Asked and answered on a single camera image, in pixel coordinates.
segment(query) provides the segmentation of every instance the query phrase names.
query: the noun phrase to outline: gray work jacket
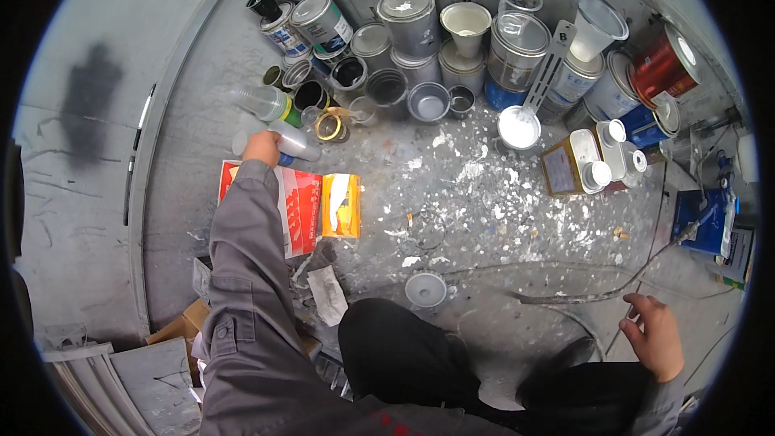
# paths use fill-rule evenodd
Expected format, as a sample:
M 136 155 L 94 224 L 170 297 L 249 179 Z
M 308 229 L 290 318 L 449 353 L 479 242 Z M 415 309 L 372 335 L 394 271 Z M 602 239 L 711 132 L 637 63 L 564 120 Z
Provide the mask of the gray work jacket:
M 515 434 L 462 409 L 349 402 L 329 390 L 294 327 L 277 196 L 272 169 L 245 161 L 212 221 L 201 434 Z M 681 376 L 654 383 L 630 433 L 670 431 L 682 389 Z

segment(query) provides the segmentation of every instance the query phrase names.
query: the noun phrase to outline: person's left hand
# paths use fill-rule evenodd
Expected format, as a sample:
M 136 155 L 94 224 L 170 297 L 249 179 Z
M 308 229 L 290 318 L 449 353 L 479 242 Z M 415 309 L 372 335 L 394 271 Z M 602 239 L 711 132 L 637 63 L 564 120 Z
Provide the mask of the person's left hand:
M 280 151 L 277 150 L 277 141 L 280 138 L 279 133 L 268 130 L 250 135 L 245 152 L 243 152 L 243 161 L 261 160 L 274 169 L 280 161 Z

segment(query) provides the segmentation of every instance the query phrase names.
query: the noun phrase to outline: red masking tape box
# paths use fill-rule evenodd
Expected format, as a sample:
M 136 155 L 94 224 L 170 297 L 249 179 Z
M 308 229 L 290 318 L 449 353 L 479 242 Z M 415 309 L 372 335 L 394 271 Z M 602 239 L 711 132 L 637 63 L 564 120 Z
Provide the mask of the red masking tape box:
M 221 183 L 218 203 L 226 196 L 241 160 L 224 160 L 221 166 Z M 274 174 L 280 185 L 277 209 L 283 224 L 285 258 L 306 255 L 315 250 L 318 233 L 318 211 L 323 176 L 314 173 L 276 167 Z

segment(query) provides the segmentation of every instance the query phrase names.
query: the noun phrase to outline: black pants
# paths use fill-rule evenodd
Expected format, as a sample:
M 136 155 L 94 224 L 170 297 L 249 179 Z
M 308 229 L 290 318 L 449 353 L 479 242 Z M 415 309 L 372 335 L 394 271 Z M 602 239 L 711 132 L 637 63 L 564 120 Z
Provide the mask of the black pants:
M 462 407 L 521 434 L 622 434 L 640 408 L 651 374 L 640 363 L 587 363 L 535 373 L 519 387 L 524 411 L 479 400 L 479 378 L 459 342 L 402 306 L 354 303 L 339 325 L 344 370 L 356 398 L 390 404 Z

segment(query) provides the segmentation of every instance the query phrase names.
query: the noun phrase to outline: red paint can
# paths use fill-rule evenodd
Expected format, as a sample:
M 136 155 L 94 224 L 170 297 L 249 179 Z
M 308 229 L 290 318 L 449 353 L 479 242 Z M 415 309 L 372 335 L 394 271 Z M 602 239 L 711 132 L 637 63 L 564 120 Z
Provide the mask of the red paint can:
M 677 98 L 702 82 L 697 56 L 674 26 L 665 30 L 653 44 L 633 60 L 628 71 L 638 98 L 654 110 L 670 98 Z

